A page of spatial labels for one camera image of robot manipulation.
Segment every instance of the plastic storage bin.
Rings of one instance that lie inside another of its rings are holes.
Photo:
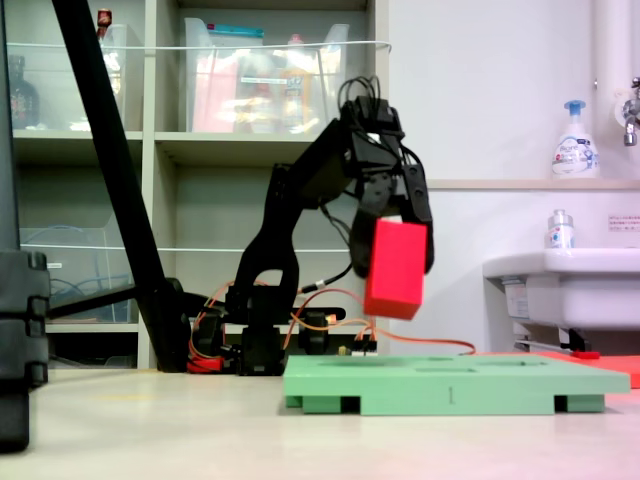
[[[20,240],[23,250],[47,256],[52,306],[132,282],[115,217],[104,228],[71,225],[21,228]],[[54,321],[129,323],[137,320],[132,305],[131,301],[124,301]]]
[[[112,25],[103,57],[126,130],[142,129],[144,52],[127,25]],[[64,46],[8,44],[14,128],[90,130],[76,79]]]
[[[348,25],[334,25],[323,46],[274,48],[241,37],[233,42],[244,45],[221,48],[202,20],[185,27],[187,46],[202,47],[187,50],[187,131],[318,133],[337,115],[346,47],[335,42],[347,40]]]

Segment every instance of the green tray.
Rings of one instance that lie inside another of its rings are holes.
[[[290,408],[362,415],[534,415],[602,412],[629,375],[537,355],[291,356]]]

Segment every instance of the orange wire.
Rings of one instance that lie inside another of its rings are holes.
[[[307,325],[306,323],[304,323],[302,320],[300,320],[296,315],[291,314],[291,317],[293,317],[293,319],[295,320],[295,322],[298,322],[299,324],[301,324],[302,326],[304,326],[305,328],[308,328],[310,330],[317,330],[317,331],[325,331],[325,330],[331,330],[332,328],[337,328],[337,327],[341,327],[343,325],[348,325],[350,323],[364,323],[367,325],[367,329],[371,328],[374,331],[380,332],[382,335],[389,337],[393,340],[397,340],[400,342],[409,342],[409,343],[426,343],[426,344],[432,344],[432,345],[456,345],[458,347],[466,347],[468,348],[470,351],[469,352],[465,352],[465,355],[473,355],[476,353],[476,347],[473,343],[469,343],[469,342],[465,342],[462,340],[452,340],[452,339],[448,339],[448,338],[412,338],[412,337],[404,337],[402,335],[396,335],[395,333],[391,333],[387,330],[383,330],[381,328],[376,328],[374,327],[371,323],[367,322],[366,320],[362,319],[362,318],[353,318],[350,320],[343,320],[341,322],[336,323],[335,325],[331,325],[328,327],[313,327],[311,325]]]
[[[218,299],[220,298],[220,295],[222,295],[225,292],[225,290],[227,290],[234,283],[235,282],[233,280],[225,283],[222,287],[216,290],[216,292],[213,295],[211,295],[206,302],[204,302],[204,306],[208,308],[213,307],[215,303],[218,301]],[[254,283],[257,283],[259,285],[268,285],[268,283],[265,283],[262,280],[256,280]],[[189,338],[189,351],[193,356],[200,356],[204,358],[219,358],[219,356],[211,357],[209,355],[205,355],[204,353],[200,353],[196,349],[196,347],[193,345],[193,332],[198,327],[198,325],[200,325],[200,321],[205,317],[205,315],[206,315],[206,312],[201,311],[196,317],[195,322],[193,323],[193,328],[191,329],[191,337]]]
[[[302,313],[302,311],[304,310],[304,308],[309,305],[309,302],[311,300],[313,300],[314,298],[316,298],[318,295],[322,295],[323,293],[344,293],[345,295],[349,295],[351,298],[353,298],[356,302],[360,303],[360,305],[362,305],[364,303],[364,301],[355,293],[350,292],[349,290],[345,290],[343,288],[324,288],[322,290],[317,291],[316,293],[314,293],[313,295],[311,295],[309,298],[307,298],[302,305],[300,305],[300,308],[298,308],[298,311],[296,312],[295,316],[296,317],[300,317],[300,314]],[[375,324],[375,319],[371,319],[370,321],[367,320],[363,320],[364,322],[366,322],[367,325],[370,325],[371,323]],[[291,325],[289,325],[289,331],[287,332],[287,336],[284,339],[284,344],[282,346],[283,350],[286,350],[286,348],[289,346],[289,342],[291,341],[291,335],[293,334],[293,327],[295,326],[296,322],[291,322]],[[336,323],[334,326],[339,326],[341,325],[342,322],[338,322]]]

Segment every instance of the black pole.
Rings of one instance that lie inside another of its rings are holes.
[[[113,211],[138,287],[164,282],[129,146],[86,0],[53,0],[69,60],[91,125]]]
[[[178,282],[164,277],[87,0],[53,0],[53,7],[91,125],[158,368],[184,372],[191,335],[184,295]]]
[[[0,1],[0,249],[18,250],[18,204],[16,201],[16,166],[13,158],[13,132],[9,73],[7,68],[7,39],[5,34],[4,0]]]

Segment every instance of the bottle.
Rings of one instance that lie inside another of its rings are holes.
[[[100,46],[104,42],[104,36],[107,34],[107,29],[111,26],[113,21],[113,14],[108,8],[101,8],[98,10],[98,42]]]
[[[120,90],[122,88],[121,75],[120,75],[120,61],[118,58],[118,51],[115,49],[105,49],[105,37],[107,30],[113,23],[113,13],[108,8],[101,8],[98,10],[98,29],[96,31],[98,35],[98,42],[102,48],[102,58],[107,66],[107,72],[109,73],[109,82],[111,83],[111,90],[116,97],[116,103],[118,109],[122,105],[122,94]]]
[[[547,248],[575,248],[573,217],[571,215],[567,215],[564,210],[554,210],[548,223]]]
[[[297,33],[289,40],[289,45],[302,45],[304,42]],[[282,72],[285,80],[283,95],[282,121],[285,131],[288,133],[302,133],[308,128],[309,116],[309,89],[311,76],[301,65],[306,56],[302,48],[287,49],[287,67]]]
[[[580,118],[580,110],[586,107],[581,100],[564,104],[571,121],[560,137],[551,164],[553,178],[597,178],[600,176],[600,157]]]
[[[40,117],[40,97],[35,87],[24,79],[24,64],[22,55],[9,55],[11,123],[15,129],[35,127]]]

